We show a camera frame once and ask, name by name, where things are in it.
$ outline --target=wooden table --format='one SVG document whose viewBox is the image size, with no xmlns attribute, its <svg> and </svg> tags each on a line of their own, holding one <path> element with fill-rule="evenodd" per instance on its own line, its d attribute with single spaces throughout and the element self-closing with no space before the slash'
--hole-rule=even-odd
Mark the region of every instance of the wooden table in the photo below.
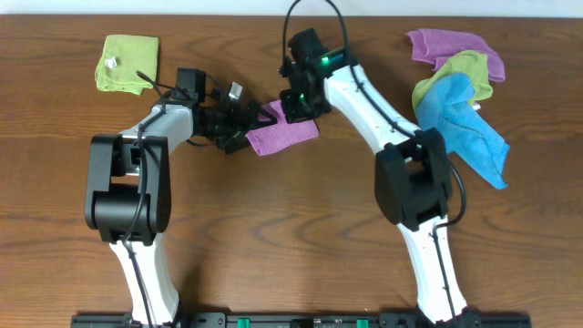
<svg viewBox="0 0 583 328">
<path fill-rule="evenodd" d="M 287 82 L 281 17 L 0 17 L 0 325 L 66 327 L 81 311 L 129 312 L 117 258 L 83 219 L 88 146 L 156 99 L 96 90 L 106 35 L 159 36 L 159 81 L 198 67 L 260 102 Z M 469 208 L 449 236 L 458 282 L 483 311 L 527 311 L 536 327 L 583 320 L 583 21 L 348 18 L 353 52 L 410 119 L 419 27 L 483 36 L 506 64 L 482 115 L 511 146 L 506 190 L 452 156 Z M 334 18 L 296 18 L 341 45 Z M 377 312 L 416 304 L 403 238 L 378 210 L 373 155 L 334 111 L 315 140 L 260 158 L 187 144 L 171 157 L 172 280 L 190 311 Z M 450 201 L 457 211 L 458 195 Z"/>
</svg>

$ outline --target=green cloth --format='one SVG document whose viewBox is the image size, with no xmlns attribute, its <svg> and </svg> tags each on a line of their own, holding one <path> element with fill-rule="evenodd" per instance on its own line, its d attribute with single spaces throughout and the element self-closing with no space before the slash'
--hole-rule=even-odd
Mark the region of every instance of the green cloth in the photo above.
<svg viewBox="0 0 583 328">
<path fill-rule="evenodd" d="M 125 91 L 140 95 L 150 83 L 136 75 L 139 70 L 156 81 L 158 67 L 158 38 L 149 36 L 107 36 L 103 54 L 95 70 L 97 89 Z M 108 68 L 106 59 L 114 57 L 117 66 Z"/>
<path fill-rule="evenodd" d="M 464 73 L 472 80 L 472 87 L 474 87 L 476 94 L 468 101 L 470 105 L 473 105 L 477 100 L 492 97 L 493 90 L 488 83 L 488 55 L 480 54 L 474 50 L 466 50 L 447 59 L 445 65 L 439 68 L 432 77 L 417 83 L 412 95 L 413 110 L 417 110 L 417 105 L 435 81 L 453 73 Z"/>
</svg>

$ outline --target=purple cloth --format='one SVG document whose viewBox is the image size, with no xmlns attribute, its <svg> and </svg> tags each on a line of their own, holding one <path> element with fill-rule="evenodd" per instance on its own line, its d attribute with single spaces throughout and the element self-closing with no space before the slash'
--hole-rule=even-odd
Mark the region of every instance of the purple cloth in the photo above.
<svg viewBox="0 0 583 328">
<path fill-rule="evenodd" d="M 495 82 L 506 79 L 502 59 L 480 36 L 430 28 L 420 28 L 408 35 L 413 42 L 412 59 L 435 64 L 434 71 L 441 68 L 449 57 L 464 50 L 475 50 L 488 55 L 489 79 Z"/>
<path fill-rule="evenodd" d="M 320 136 L 313 120 L 288 124 L 281 108 L 281 101 L 272 101 L 263 106 L 277 118 L 277 124 L 247 132 L 247 139 L 259 156 L 274 154 L 307 139 Z"/>
</svg>

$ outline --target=white wall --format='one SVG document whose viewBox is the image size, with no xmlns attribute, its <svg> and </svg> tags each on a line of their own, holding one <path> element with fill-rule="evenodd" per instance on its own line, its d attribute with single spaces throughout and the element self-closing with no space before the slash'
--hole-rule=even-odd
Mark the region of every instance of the white wall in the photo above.
<svg viewBox="0 0 583 328">
<path fill-rule="evenodd" d="M 285 15 L 292 0 L 0 0 L 0 14 Z M 583 0 L 335 0 L 343 15 L 583 17 Z M 332 15 L 305 0 L 294 15 Z"/>
</svg>

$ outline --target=microfiber cloth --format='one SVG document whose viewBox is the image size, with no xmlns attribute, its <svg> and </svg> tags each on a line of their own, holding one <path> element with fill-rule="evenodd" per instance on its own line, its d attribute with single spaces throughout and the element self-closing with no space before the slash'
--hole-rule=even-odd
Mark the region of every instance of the microfiber cloth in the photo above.
<svg viewBox="0 0 583 328">
<path fill-rule="evenodd" d="M 107 36 L 103 54 L 95 70 L 97 89 L 101 91 L 125 91 L 140 95 L 150 83 L 136 75 L 139 70 L 156 80 L 158 66 L 158 38 L 149 36 Z M 106 60 L 115 58 L 113 67 Z"/>
<path fill-rule="evenodd" d="M 447 58 L 464 50 L 475 50 L 488 56 L 490 79 L 502 82 L 506 79 L 504 62 L 494 49 L 480 36 L 466 32 L 421 28 L 408 33 L 413 43 L 412 59 L 435 64 L 438 70 Z"/>
<path fill-rule="evenodd" d="M 431 86 L 415 114 L 421 129 L 437 128 L 442 134 L 447 153 L 457 153 L 501 190 L 508 186 L 502 172 L 510 146 L 468 105 L 474 94 L 466 74 L 452 74 Z"/>
<path fill-rule="evenodd" d="M 270 155 L 299 142 L 320 136 L 313 120 L 288 124 L 281 108 L 281 101 L 272 101 L 266 110 L 277 118 L 277 124 L 247 132 L 247 139 L 259 156 Z"/>
<path fill-rule="evenodd" d="M 413 109 L 417 109 L 417 105 L 435 81 L 453 73 L 464 73 L 472 80 L 472 86 L 476 93 L 469 99 L 470 105 L 473 105 L 477 100 L 487 99 L 492 96 L 493 90 L 488 83 L 487 55 L 473 50 L 466 50 L 447 59 L 445 65 L 435 72 L 432 77 L 417 83 L 412 95 Z"/>
</svg>

